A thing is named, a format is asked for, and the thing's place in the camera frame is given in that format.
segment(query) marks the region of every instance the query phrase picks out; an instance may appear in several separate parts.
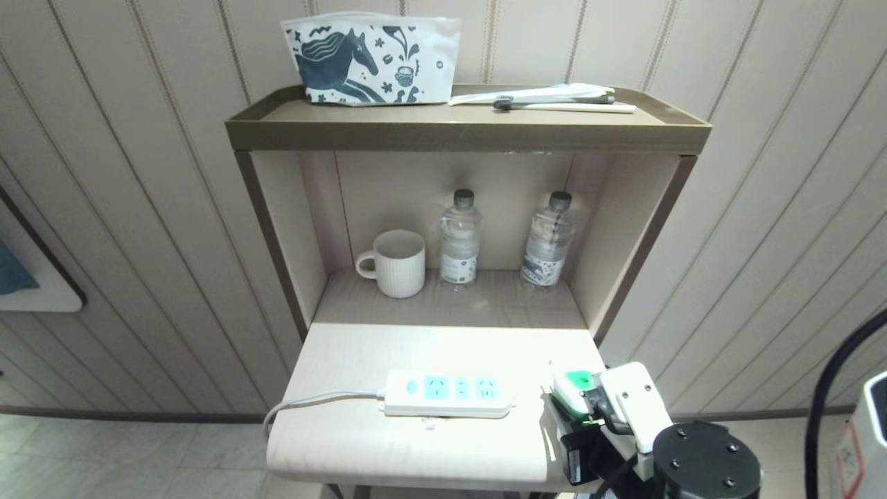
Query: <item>plastic bottle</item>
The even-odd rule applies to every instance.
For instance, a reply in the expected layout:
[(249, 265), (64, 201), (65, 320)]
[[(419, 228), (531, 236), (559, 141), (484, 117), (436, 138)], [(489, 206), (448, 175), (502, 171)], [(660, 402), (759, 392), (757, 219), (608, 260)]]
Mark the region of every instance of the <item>plastic bottle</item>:
[(533, 289), (553, 289), (561, 277), (569, 244), (576, 233), (576, 220), (568, 211), (572, 199), (563, 191), (552, 193), (548, 206), (533, 213), (521, 265), (521, 277)]
[(459, 189), (453, 205), (441, 216), (441, 284), (460, 291), (470, 288), (477, 275), (483, 216), (475, 208), (475, 193)]

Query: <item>bottle cap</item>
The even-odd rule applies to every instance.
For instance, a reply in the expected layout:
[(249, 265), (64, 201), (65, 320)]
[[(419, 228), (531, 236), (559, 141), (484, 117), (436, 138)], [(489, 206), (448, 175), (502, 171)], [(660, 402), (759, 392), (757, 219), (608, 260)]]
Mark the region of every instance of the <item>bottle cap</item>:
[(475, 193), (471, 189), (459, 189), (453, 193), (452, 202), (459, 208), (467, 210), (475, 204)]
[(551, 206), (552, 210), (562, 213), (569, 208), (569, 204), (572, 201), (573, 196), (569, 195), (568, 192), (555, 191), (552, 193), (552, 196), (548, 198), (548, 206)]

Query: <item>wall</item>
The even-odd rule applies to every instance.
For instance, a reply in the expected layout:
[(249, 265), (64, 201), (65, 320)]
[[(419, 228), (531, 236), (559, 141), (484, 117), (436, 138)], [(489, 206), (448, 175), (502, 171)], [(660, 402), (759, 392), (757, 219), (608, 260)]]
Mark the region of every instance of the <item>wall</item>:
[[(887, 297), (879, 0), (0, 4), (0, 183), (86, 292), (0, 314), (0, 405), (258, 414), (300, 342), (223, 121), (297, 82), (277, 22), (464, 19), (457, 81), (649, 91), (715, 125), (601, 349), (673, 411), (802, 407)], [(887, 368), (882, 335), (831, 403)]]

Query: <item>white mug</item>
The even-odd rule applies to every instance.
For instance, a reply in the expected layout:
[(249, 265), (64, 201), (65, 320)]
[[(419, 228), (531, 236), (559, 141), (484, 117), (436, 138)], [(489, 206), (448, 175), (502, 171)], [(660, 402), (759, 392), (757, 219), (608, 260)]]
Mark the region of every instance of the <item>white mug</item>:
[[(376, 270), (360, 268), (364, 260), (375, 260)], [(373, 249), (357, 256), (354, 267), (362, 277), (375, 279), (379, 290), (392, 298), (408, 298), (425, 284), (425, 240), (402, 229), (379, 234)]]

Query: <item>bottle label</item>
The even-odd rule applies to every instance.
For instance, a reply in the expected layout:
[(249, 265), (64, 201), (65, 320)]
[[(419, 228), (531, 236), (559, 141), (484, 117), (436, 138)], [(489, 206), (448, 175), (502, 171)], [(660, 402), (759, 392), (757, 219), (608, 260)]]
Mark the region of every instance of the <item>bottle label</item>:
[(441, 255), (441, 277), (444, 281), (464, 284), (475, 279), (477, 272), (477, 257), (468, 260), (458, 260), (453, 257)]
[(561, 277), (563, 262), (564, 260), (557, 262), (540, 260), (528, 253), (523, 256), (521, 275), (523, 275), (523, 278), (527, 281), (537, 284), (538, 286), (552, 286), (557, 282), (558, 278)]

